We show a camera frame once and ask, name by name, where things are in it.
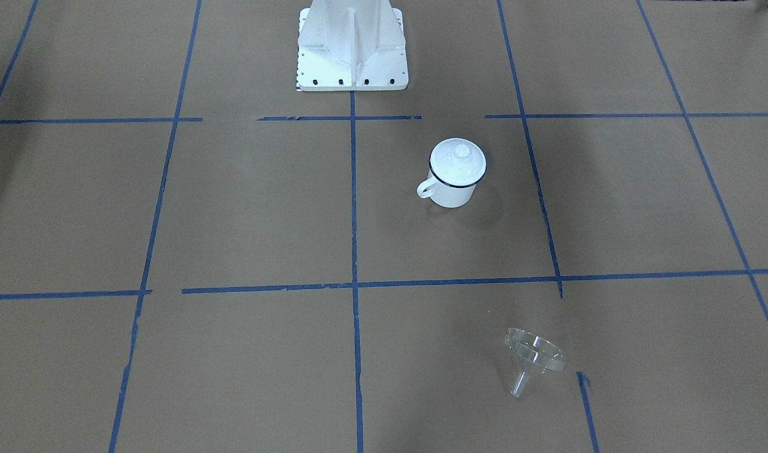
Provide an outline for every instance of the white mug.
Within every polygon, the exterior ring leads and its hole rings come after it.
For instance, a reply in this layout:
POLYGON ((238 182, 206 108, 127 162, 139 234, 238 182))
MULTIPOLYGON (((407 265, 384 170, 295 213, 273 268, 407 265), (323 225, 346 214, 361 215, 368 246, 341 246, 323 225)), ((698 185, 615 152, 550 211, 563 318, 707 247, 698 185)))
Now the white mug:
POLYGON ((446 208, 462 206, 486 170, 484 152, 475 143, 464 138, 442 140, 431 152, 429 175, 419 184, 418 196, 446 208))

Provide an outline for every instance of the mug lid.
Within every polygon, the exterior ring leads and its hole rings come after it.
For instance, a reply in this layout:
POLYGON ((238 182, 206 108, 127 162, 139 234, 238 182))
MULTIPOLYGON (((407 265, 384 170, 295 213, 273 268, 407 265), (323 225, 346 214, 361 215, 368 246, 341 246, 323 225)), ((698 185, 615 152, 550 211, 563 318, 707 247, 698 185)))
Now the mug lid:
POLYGON ((448 138, 431 152, 431 172, 446 186, 470 187, 481 181, 487 171, 484 152, 470 140, 448 138))

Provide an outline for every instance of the lid knob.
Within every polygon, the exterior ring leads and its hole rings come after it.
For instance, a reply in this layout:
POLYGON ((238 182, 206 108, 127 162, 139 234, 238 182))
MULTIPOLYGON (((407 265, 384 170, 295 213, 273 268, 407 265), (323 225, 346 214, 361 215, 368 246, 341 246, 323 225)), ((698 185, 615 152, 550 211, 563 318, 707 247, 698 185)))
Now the lid knob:
POLYGON ((457 159, 464 159, 470 155, 470 147, 464 143, 460 143, 454 147, 454 155, 457 159))

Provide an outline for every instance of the mug handle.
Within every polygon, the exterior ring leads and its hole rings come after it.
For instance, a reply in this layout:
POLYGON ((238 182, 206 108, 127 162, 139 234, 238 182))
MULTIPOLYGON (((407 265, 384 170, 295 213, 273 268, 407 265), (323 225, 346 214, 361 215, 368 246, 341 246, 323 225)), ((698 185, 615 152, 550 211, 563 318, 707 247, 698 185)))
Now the mug handle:
POLYGON ((423 181, 420 183, 420 186, 418 186, 418 197, 420 198, 429 198, 433 195, 433 186, 438 183, 437 179, 435 177, 430 177, 429 179, 423 181))

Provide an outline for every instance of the black rim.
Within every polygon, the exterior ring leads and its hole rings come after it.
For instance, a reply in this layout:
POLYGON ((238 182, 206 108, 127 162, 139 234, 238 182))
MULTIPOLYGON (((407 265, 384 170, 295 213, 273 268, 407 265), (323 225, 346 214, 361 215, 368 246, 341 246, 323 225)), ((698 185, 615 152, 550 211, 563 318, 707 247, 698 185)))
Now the black rim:
POLYGON ((446 184, 446 186, 448 186, 448 187, 453 187, 454 189, 465 189, 466 187, 475 186, 476 184, 479 183, 479 181, 482 180, 484 175, 487 173, 487 167, 484 167, 484 173, 482 173, 482 175, 476 180, 476 182, 472 182, 472 183, 468 184, 467 186, 454 186, 453 184, 448 184, 447 182, 443 181, 441 177, 437 176, 437 173, 435 173, 435 171, 433 171, 433 167, 431 166, 431 158, 429 158, 429 170, 430 170, 431 174, 433 175, 433 177, 435 177, 437 179, 437 181, 440 181, 442 184, 446 184))

